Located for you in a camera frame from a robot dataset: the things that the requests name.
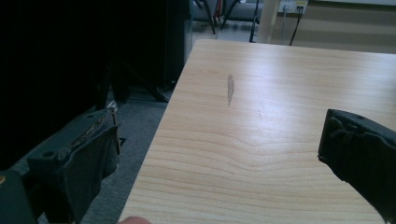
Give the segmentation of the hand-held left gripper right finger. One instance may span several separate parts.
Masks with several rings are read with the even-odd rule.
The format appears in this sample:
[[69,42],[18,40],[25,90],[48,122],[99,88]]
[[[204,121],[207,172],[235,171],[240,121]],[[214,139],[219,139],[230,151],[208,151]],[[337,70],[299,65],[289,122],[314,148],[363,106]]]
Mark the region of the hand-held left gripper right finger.
[[318,159],[383,218],[396,223],[396,132],[361,115],[330,109]]

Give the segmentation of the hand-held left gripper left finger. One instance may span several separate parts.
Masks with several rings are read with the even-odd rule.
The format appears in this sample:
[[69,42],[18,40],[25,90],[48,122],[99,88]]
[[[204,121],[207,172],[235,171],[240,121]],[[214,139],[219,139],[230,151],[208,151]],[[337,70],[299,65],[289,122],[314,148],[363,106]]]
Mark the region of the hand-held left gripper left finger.
[[31,174],[45,186],[51,223],[79,223],[119,165],[119,125],[112,108],[82,115],[28,155]]

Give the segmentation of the black metal stand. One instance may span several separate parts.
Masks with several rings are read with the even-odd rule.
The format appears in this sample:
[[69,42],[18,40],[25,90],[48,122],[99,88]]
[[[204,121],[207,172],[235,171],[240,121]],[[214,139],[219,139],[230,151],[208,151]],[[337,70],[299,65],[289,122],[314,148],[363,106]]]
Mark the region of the black metal stand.
[[125,102],[129,97],[132,86],[143,88],[157,102],[168,103],[169,98],[160,93],[154,84],[150,84],[143,76],[139,75],[132,66],[121,59],[113,59],[109,66],[110,86],[116,101]]

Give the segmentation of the black curtain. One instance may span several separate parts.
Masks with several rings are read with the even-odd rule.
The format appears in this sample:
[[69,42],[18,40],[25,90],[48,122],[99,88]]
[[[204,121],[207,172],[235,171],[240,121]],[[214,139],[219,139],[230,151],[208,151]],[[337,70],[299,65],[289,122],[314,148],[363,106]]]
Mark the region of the black curtain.
[[191,0],[0,0],[0,170],[99,104],[111,83],[178,79]]

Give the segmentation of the beige pillar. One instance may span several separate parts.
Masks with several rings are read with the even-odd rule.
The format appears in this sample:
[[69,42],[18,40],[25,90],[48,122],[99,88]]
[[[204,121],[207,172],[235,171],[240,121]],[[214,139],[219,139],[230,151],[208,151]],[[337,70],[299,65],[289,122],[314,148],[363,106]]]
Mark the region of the beige pillar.
[[263,0],[262,15],[257,33],[257,42],[269,44],[276,24],[280,0]]

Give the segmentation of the black tripod stand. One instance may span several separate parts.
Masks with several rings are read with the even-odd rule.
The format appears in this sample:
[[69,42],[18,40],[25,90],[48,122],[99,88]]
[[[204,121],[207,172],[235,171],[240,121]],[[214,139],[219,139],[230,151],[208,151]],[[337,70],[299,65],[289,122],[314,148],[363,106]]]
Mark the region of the black tripod stand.
[[220,28],[228,21],[251,23],[249,42],[254,43],[256,26],[260,23],[263,0],[191,0],[194,21],[207,21],[215,34],[217,18],[222,16]]

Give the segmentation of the wall power socket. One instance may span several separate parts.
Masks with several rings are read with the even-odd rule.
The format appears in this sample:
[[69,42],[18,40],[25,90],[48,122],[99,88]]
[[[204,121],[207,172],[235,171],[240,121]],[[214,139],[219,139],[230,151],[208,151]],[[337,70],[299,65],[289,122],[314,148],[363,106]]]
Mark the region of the wall power socket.
[[287,14],[305,14],[308,0],[280,0],[278,12]]

